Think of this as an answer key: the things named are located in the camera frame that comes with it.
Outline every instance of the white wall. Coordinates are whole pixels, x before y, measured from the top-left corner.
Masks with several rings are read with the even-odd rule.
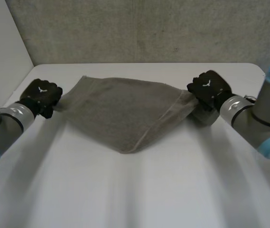
[[[0,0],[0,106],[33,68],[4,0]]]

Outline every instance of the cloth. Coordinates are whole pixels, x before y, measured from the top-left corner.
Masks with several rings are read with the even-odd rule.
[[[121,153],[137,152],[170,131],[194,111],[212,124],[217,111],[199,108],[187,90],[126,78],[83,76],[55,110],[97,140]]]

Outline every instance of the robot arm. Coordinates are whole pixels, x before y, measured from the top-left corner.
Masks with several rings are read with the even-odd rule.
[[[187,88],[205,109],[216,108],[251,146],[270,159],[270,69],[256,101],[233,94],[214,71],[194,78]]]
[[[62,88],[48,81],[34,80],[18,102],[0,108],[0,157],[29,128],[37,115],[46,119],[62,95]]]

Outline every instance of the gray wall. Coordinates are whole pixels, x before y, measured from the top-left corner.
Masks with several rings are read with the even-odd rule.
[[[270,0],[6,0],[35,65],[270,64]]]

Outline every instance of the concrete wall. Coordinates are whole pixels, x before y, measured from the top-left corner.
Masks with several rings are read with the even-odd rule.
[[[6,0],[35,65],[270,64],[270,0]]]
[[[0,106],[23,81],[33,64],[4,0],[0,0]]]

